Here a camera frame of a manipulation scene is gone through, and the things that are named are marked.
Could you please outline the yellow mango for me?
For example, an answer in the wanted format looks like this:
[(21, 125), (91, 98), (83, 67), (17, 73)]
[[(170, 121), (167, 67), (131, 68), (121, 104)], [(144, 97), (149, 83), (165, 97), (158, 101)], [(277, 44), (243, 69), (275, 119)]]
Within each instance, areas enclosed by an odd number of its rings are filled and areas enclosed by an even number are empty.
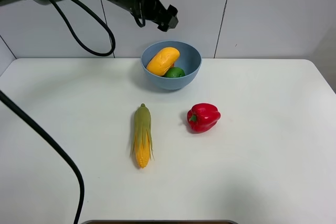
[(164, 76), (170, 66), (178, 60), (180, 52), (173, 47), (161, 49), (148, 63), (146, 69), (157, 76)]

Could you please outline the green lime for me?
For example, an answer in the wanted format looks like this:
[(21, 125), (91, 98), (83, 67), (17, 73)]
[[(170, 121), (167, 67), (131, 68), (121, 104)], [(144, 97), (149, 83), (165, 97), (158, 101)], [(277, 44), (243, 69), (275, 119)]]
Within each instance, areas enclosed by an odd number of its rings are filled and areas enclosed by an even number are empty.
[(180, 78), (184, 77), (185, 72), (182, 68), (179, 67), (172, 67), (170, 68), (163, 77), (165, 78)]

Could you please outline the blue plastic bowl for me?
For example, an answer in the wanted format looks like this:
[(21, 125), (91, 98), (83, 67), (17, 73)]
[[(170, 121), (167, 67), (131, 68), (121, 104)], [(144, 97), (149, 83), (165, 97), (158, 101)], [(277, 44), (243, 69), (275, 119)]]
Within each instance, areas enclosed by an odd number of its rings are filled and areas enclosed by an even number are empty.
[[(175, 66), (184, 70), (185, 76), (178, 78), (160, 77), (146, 69), (150, 60), (165, 47), (174, 47), (180, 52), (181, 55), (175, 62)], [(141, 56), (141, 66), (147, 79), (158, 88), (165, 90), (178, 90), (190, 84), (198, 74), (201, 64), (202, 57), (198, 50), (180, 41), (157, 42), (147, 47)]]

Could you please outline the red bell pepper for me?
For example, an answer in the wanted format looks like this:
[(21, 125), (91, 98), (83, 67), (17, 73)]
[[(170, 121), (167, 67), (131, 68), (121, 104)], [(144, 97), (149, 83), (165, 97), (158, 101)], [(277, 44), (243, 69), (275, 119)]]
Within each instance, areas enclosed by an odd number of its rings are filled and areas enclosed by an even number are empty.
[(220, 118), (218, 108), (209, 103), (196, 104), (187, 113), (187, 122), (195, 133), (210, 130)]

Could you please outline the corn cob with husk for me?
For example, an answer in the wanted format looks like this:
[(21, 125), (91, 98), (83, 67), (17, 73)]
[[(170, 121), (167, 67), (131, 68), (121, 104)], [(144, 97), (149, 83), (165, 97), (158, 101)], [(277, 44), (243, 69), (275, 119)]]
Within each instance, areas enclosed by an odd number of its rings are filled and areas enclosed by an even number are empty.
[(131, 154), (138, 168), (146, 168), (153, 157), (151, 113), (142, 103), (134, 113), (134, 131)]

